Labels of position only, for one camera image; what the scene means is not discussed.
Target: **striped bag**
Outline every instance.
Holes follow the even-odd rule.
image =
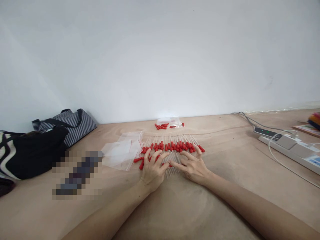
[[[78,109],[75,113],[70,109],[65,109],[53,118],[32,121],[32,126],[35,131],[40,132],[45,132],[54,126],[65,127],[69,131],[64,140],[67,147],[71,147],[89,132],[97,128],[95,122],[83,109]]]

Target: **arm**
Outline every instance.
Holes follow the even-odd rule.
[[[307,224],[284,211],[280,207],[259,197],[237,184],[231,183],[210,172],[201,159],[201,151],[197,150],[196,157],[188,152],[181,152],[188,158],[181,159],[181,164],[170,162],[186,174],[186,177],[205,186],[214,194],[225,200],[251,226],[266,239],[320,239],[320,234]]]
[[[116,234],[133,210],[163,182],[164,173],[169,167],[169,163],[161,166],[161,162],[169,153],[162,154],[155,161],[156,157],[162,152],[157,151],[152,155],[149,162],[150,151],[151,149],[145,154],[144,168],[140,181],[120,194],[109,205],[102,207],[86,218],[62,240],[106,240],[111,239]]]

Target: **plywood surface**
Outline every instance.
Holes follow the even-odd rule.
[[[268,126],[290,129],[315,110],[296,110],[252,115]],[[258,141],[252,127],[237,115],[183,118],[185,128],[157,131],[155,121],[99,125],[70,149],[70,163],[24,180],[0,198],[1,239],[60,239],[83,219],[135,184],[139,164],[129,172],[100,166],[83,195],[53,200],[52,189],[79,161],[84,151],[101,150],[124,132],[145,131],[193,134],[206,152],[210,170],[268,199],[320,231],[320,189],[272,160],[267,146]],[[300,133],[303,141],[319,139]],[[302,176],[320,184],[320,176],[275,152],[275,156]],[[181,175],[163,182],[132,213],[114,239],[260,239],[259,235],[221,199]]]

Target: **plastic sheet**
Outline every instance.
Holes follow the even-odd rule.
[[[264,109],[256,109],[256,110],[247,110],[243,111],[246,114],[254,114],[254,113],[262,113],[262,112],[280,112],[280,111],[290,111],[290,110],[299,110],[299,109],[314,109],[320,108],[320,101],[312,101],[312,102],[303,102],[303,103],[294,103],[291,104],[293,107],[288,106],[270,106]]]
[[[142,132],[123,133],[118,142],[104,145],[102,164],[118,170],[129,171],[133,160],[140,156]]]

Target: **power adapter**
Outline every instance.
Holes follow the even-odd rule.
[[[290,149],[292,148],[295,144],[297,144],[298,142],[301,142],[301,139],[297,138],[297,135],[289,135],[289,134],[284,134],[278,141],[277,144],[279,144],[280,146],[286,148],[286,149]]]

